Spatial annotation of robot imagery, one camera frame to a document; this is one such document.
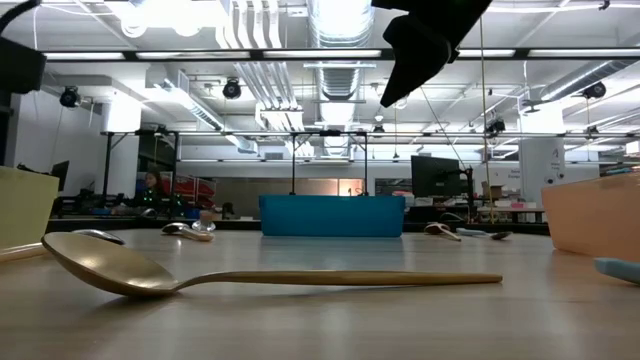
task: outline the blue bin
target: blue bin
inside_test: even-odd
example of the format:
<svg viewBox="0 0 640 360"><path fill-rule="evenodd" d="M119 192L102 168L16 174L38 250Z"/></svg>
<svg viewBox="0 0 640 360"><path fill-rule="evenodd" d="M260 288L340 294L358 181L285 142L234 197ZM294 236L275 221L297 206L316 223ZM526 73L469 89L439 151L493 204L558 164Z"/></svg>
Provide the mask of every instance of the blue bin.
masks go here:
<svg viewBox="0 0 640 360"><path fill-rule="evenodd" d="M260 196L265 236L399 237L405 198L399 196Z"/></svg>

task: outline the desk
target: desk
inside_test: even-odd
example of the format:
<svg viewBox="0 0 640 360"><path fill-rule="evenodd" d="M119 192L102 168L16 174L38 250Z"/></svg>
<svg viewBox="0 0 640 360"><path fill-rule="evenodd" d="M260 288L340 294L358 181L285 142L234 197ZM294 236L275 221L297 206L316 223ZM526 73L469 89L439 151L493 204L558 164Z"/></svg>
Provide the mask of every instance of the desk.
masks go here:
<svg viewBox="0 0 640 360"><path fill-rule="evenodd" d="M117 231L179 279L211 271L482 271L503 284L345 289L202 285L136 302L80 282L51 258L0 268L2 360L637 359L640 289L596 273L547 237L455 243L262 239L218 232L212 244Z"/></svg>
<svg viewBox="0 0 640 360"><path fill-rule="evenodd" d="M491 212L491 208L488 208L488 207L478 208L478 212L487 214ZM493 208L493 212L494 213L499 213L499 212L510 213L511 221L513 221L514 224L517 224L518 222L520 222L518 220L519 214L535 214L536 222L542 223L543 222L542 214L544 214L545 210L543 208L518 209L518 208L496 207L496 208Z"/></svg>

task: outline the gold spoon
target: gold spoon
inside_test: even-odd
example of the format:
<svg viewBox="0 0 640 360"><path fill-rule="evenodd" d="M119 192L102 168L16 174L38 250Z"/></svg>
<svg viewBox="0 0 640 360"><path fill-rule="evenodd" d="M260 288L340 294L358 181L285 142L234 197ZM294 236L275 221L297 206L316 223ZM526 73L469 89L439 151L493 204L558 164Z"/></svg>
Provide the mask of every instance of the gold spoon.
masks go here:
<svg viewBox="0 0 640 360"><path fill-rule="evenodd" d="M125 296L167 296L211 282L328 286L425 286L502 281L492 274L429 274L393 271L252 271L208 274L179 282L162 266L108 241L50 233L42 244L69 272L91 286Z"/></svg>

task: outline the computer monitor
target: computer monitor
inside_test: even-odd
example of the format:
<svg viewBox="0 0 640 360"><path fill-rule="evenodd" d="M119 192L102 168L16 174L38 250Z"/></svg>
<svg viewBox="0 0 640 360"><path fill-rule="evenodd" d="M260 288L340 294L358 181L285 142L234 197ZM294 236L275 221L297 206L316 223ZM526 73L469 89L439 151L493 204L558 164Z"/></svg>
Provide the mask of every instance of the computer monitor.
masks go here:
<svg viewBox="0 0 640 360"><path fill-rule="evenodd" d="M51 176L55 176L60 181L58 182L58 191L64 190L64 183L67 180L67 172L69 171L69 162L64 161L58 164L53 165L51 168Z"/></svg>
<svg viewBox="0 0 640 360"><path fill-rule="evenodd" d="M415 197L458 196L462 193L458 160L412 156L411 178Z"/></svg>

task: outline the ceiling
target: ceiling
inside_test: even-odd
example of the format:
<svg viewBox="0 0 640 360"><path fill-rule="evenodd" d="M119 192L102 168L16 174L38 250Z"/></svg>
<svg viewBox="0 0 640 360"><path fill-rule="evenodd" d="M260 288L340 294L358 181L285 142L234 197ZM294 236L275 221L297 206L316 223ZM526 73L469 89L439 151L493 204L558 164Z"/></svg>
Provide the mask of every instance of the ceiling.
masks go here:
<svg viewBox="0 0 640 360"><path fill-rule="evenodd" d="M544 8L559 5L580 6L598 4L600 1L536 1L536 0L495 0L494 7ZM84 13L72 0L45 1L47 5L57 6L68 12ZM85 1L88 9L95 13L108 12L100 1ZM304 0L284 0L279 2L282 9L304 9ZM15 1L0 0L0 13L6 11ZM387 25L394 17L402 14L398 11L377 10L372 33L371 47L389 47L382 38ZM488 12L484 15L484 45L487 47L615 47L622 46L625 39L640 33L640 9L610 8L606 11L585 10L558 12L555 14L514 14ZM52 8L40 8L35 28L40 50L48 51L97 51L127 50L132 46L141 50L163 49L216 49L215 30L205 28L193 37L179 36L172 29L149 29L137 39L114 35L120 31L119 20L115 16L100 16L100 22L92 16L69 14ZM3 36L34 46L34 16L27 14L14 21ZM287 48L309 47L308 18L288 16L280 17L280 36ZM480 25L462 42L462 47L480 47ZM382 123L387 131L419 132L439 130L437 119L447 131L468 130L469 122L478 120L485 106L490 108L505 95L513 95L525 86L542 86L558 79L584 65L585 61L487 61L484 66L479 61L458 61L447 65L435 78L415 91L409 98L405 109L382 109L379 95L371 84L386 84L393 68L392 62L378 61L376 68L366 69L361 81L359 99L365 103L356 106L355 122L361 125L354 128L371 129L376 121L374 117L382 114ZM303 121L309 129L320 121L315 76L311 69L305 69L302 62L289 62L288 70L296 97L304 108ZM47 71L54 76L64 75L107 75L139 91L163 111L145 112L145 120L175 124L176 128L195 129L196 119L182 106L162 101L156 89L146 89L145 74L148 64L49 64ZM215 112L223 116L225 122L235 129L259 130L254 120L256 101L249 91L244 91L238 100L226 101L221 93L222 85L229 76L238 76L233 64L191 62L173 64L189 75L191 91L199 96ZM604 81L608 96L630 89L640 84L640 66L635 64L607 78ZM589 111L585 111L583 98L562 100L564 123L567 129L583 129L589 123L616 116L638 105L638 91L630 91L597 104L593 101ZM517 112L501 114L507 129L518 129ZM640 120L623 122L609 131L635 131L640 129ZM229 144L224 139L193 140L204 144ZM411 138L399 139L402 143L416 143ZM427 141L418 139L417 143Z"/></svg>

